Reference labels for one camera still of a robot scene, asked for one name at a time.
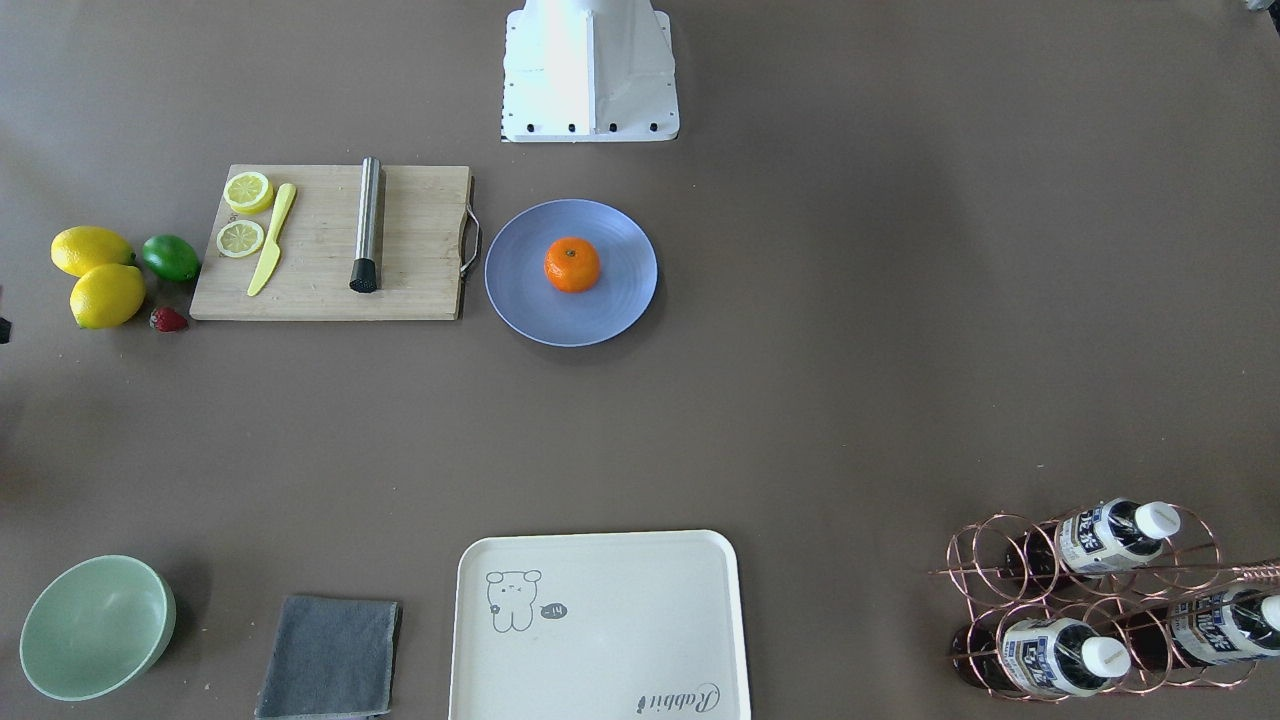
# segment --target strawberry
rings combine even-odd
[[[187,328],[187,318],[183,318],[182,313],[173,307],[156,307],[151,311],[151,327],[156,332],[175,333]]]

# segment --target white bottle cap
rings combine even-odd
[[[1100,678],[1120,678],[1129,671],[1129,650],[1115,638],[1089,638],[1080,646],[1080,660]]]
[[[1183,527],[1178,510],[1167,502],[1148,502],[1133,514],[1138,530],[1148,538],[1165,539]]]
[[[1280,629],[1280,594],[1272,594],[1262,601],[1262,619],[1267,625]]]

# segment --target gray cloth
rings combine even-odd
[[[287,597],[253,715],[339,720],[387,712],[398,615],[397,602]]]

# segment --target lime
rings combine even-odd
[[[200,272],[196,250],[175,234],[157,234],[143,242],[142,261],[166,281],[189,281]]]

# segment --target bottle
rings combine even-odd
[[[1020,620],[997,638],[964,628],[951,643],[952,664],[970,685],[1034,698],[1088,697],[1115,685],[1130,667],[1129,651],[1079,620]]]
[[[1027,562],[1010,548],[1005,556],[1006,574],[1021,578],[1025,573],[1041,589],[1060,589],[1071,575],[1098,578],[1151,562],[1164,550],[1165,538],[1180,528],[1181,518],[1167,502],[1139,505],[1117,497],[1071,515],[1059,523],[1056,532],[1042,525],[1044,532],[1023,536],[1016,542]],[[1048,546],[1047,537],[1053,538],[1055,547]]]
[[[1268,594],[1262,585],[1234,584],[1135,615],[1126,628],[1129,644],[1147,670],[1162,670],[1170,659],[1161,626],[1176,650],[1174,669],[1280,657],[1280,594]]]

